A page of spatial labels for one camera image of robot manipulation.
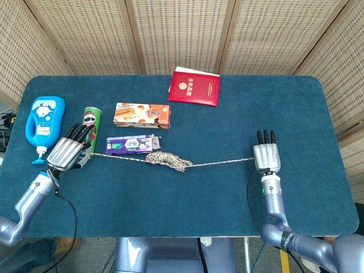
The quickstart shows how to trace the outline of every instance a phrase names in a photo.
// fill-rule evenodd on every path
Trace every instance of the blue plastic bottle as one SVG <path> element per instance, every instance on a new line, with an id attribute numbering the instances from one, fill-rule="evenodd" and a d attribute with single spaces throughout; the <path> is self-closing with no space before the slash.
<path id="1" fill-rule="evenodd" d="M 32 104 L 25 136 L 39 154 L 32 164 L 43 164 L 42 156 L 57 140 L 65 110 L 64 99 L 56 96 L 38 97 Z"/>

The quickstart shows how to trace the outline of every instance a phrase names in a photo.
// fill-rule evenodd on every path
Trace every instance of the white bottle cap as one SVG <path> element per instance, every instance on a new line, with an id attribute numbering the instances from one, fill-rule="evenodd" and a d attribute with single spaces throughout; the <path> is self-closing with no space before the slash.
<path id="1" fill-rule="evenodd" d="M 44 155 L 47 152 L 47 147 L 46 146 L 37 146 L 36 147 L 36 152 L 39 155 Z"/>

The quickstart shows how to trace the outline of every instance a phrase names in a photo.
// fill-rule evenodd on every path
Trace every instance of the white rope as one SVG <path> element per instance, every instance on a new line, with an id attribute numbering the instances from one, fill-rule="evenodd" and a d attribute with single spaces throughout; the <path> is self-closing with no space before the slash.
<path id="1" fill-rule="evenodd" d="M 191 161 L 180 159 L 179 156 L 174 155 L 170 152 L 152 152 L 146 156 L 146 159 L 137 159 L 137 158 L 127 158 L 124 156 L 115 156 L 115 155 L 104 155 L 98 153 L 92 153 L 92 155 L 103 156 L 106 158 L 117 158 L 117 159 L 125 159 L 125 160 L 132 160 L 137 162 L 145 162 L 151 164 L 161 164 L 167 165 L 179 172 L 184 172 L 186 168 L 192 167 L 203 167 L 203 166 L 210 166 L 210 165 L 218 165 L 218 164 L 226 164 L 226 163 L 235 163 L 235 162 L 242 162 L 248 160 L 254 160 L 254 158 L 241 158 L 241 159 L 233 159 L 233 160 L 226 160 L 226 161 L 219 161 L 219 162 L 211 162 L 211 163 L 203 163 L 203 164 L 192 164 Z"/>

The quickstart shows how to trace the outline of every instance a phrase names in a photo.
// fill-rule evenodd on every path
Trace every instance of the gold emblem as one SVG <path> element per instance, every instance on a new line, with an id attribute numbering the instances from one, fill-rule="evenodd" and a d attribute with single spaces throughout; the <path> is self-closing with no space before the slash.
<path id="1" fill-rule="evenodd" d="M 187 84 L 185 82 L 181 82 L 178 87 L 181 89 L 181 90 L 184 90 L 187 88 Z"/>

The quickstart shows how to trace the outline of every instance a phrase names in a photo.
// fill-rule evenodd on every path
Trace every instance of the orange box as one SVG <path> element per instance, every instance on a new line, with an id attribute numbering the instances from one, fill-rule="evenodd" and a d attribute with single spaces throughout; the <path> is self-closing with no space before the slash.
<path id="1" fill-rule="evenodd" d="M 118 102 L 114 124 L 118 127 L 145 127 L 169 129 L 169 105 L 128 104 Z"/>

